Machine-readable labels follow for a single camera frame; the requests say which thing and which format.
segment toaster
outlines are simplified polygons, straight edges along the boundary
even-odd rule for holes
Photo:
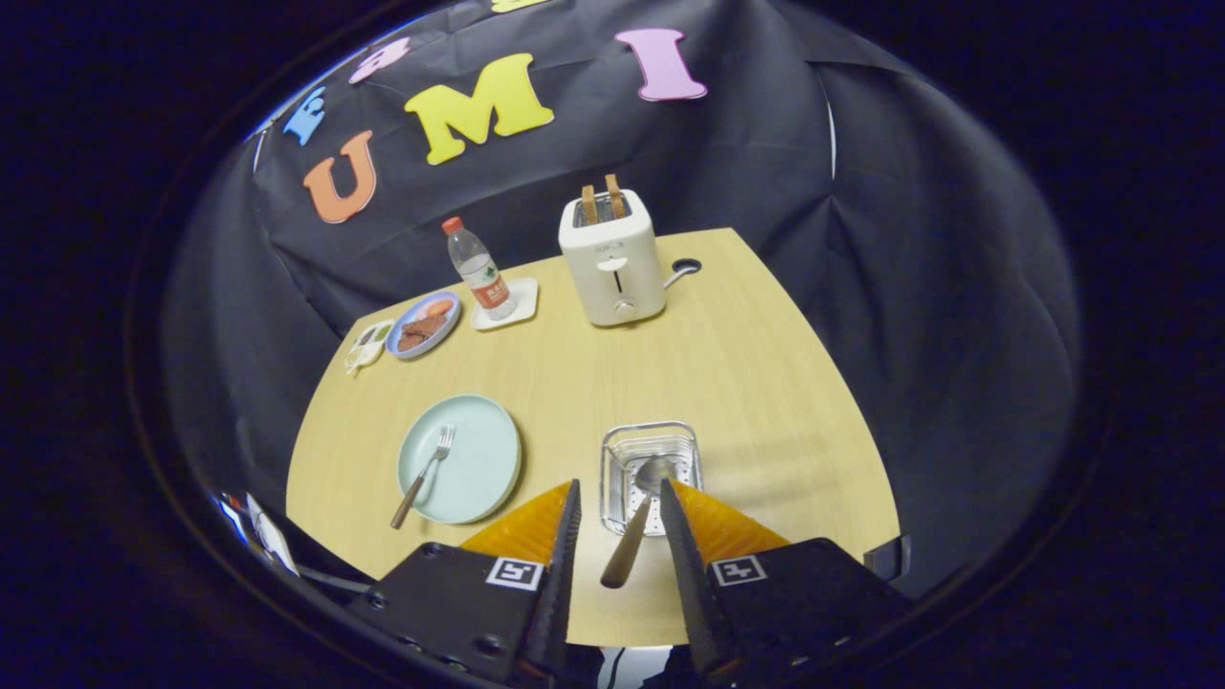
[[[566,205],[557,244],[566,257],[587,319],[595,325],[621,325],[650,318],[664,309],[664,281],[655,255],[655,230],[638,195],[609,190]]]

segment pink letter i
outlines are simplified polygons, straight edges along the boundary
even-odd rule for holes
[[[639,28],[622,31],[615,37],[628,43],[638,58],[642,78],[647,83],[638,89],[643,101],[679,101],[706,96],[706,86],[693,81],[676,42],[685,34],[671,28]]]

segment plate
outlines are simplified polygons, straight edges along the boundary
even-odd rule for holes
[[[519,322],[528,320],[535,315],[535,302],[537,294],[540,292],[540,284],[534,277],[519,277],[506,283],[506,288],[511,291],[511,297],[514,298],[514,310],[510,313],[502,320],[494,320],[489,318],[485,309],[480,305],[473,306],[472,309],[472,326],[477,330],[494,330],[512,322]]]
[[[442,322],[442,327],[440,327],[437,332],[431,335],[425,342],[421,342],[415,347],[409,347],[408,349],[401,351],[399,335],[404,325],[428,318],[430,315],[431,308],[436,308],[439,304],[447,304],[447,303],[451,304],[451,308],[446,311],[447,319]],[[415,357],[420,357],[421,354],[437,347],[439,343],[446,340],[447,335],[450,335],[451,331],[454,330],[456,322],[458,322],[459,320],[461,309],[462,306],[459,304],[459,297],[454,292],[451,292],[450,289],[445,292],[436,292],[434,294],[430,294],[429,297],[423,297],[418,303],[413,304],[407,311],[404,311],[404,315],[399,316],[396,320],[396,325],[392,326],[391,332],[387,333],[387,340],[385,341],[387,351],[391,352],[392,354],[396,354],[401,359],[412,359]]]
[[[446,424],[456,427],[451,454],[425,474],[413,509],[442,523],[468,523],[492,514],[514,488],[522,468],[519,433],[511,414],[489,397],[442,400],[413,422],[401,444],[401,494],[434,455]]]
[[[391,333],[391,327],[396,321],[385,320],[368,325],[360,335],[353,340],[353,348],[344,357],[345,373],[352,373],[358,368],[368,367],[379,358],[383,349],[383,340]]]

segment yellow letter m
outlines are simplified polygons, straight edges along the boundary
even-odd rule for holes
[[[431,166],[450,161],[464,151],[463,141],[451,136],[448,126],[477,143],[489,137],[489,119],[497,112],[494,131],[511,136],[552,121],[552,110],[540,105],[528,65],[532,55],[518,53],[494,60],[480,70],[472,98],[446,86],[431,86],[404,103],[404,112],[417,113],[430,142],[425,157]]]

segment plastic bottle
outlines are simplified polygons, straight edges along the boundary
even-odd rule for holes
[[[458,217],[443,222],[442,232],[447,233],[447,253],[451,254],[452,265],[489,318],[502,320],[514,313],[514,298],[480,238],[468,232]]]

